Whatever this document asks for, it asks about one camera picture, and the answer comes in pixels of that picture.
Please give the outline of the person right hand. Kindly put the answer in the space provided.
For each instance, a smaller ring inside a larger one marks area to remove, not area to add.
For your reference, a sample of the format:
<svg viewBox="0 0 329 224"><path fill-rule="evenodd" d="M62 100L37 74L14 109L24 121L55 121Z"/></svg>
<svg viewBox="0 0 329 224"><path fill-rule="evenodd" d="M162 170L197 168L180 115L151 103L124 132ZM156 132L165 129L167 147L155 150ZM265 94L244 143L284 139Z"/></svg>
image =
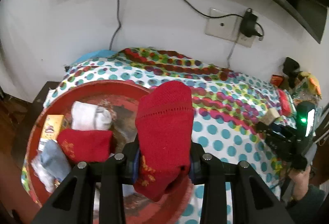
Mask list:
<svg viewBox="0 0 329 224"><path fill-rule="evenodd" d="M308 192L310 171L311 166L308 166L304 171L292 169L288 174L288 177L294 182L292 197L296 201L300 201Z"/></svg>

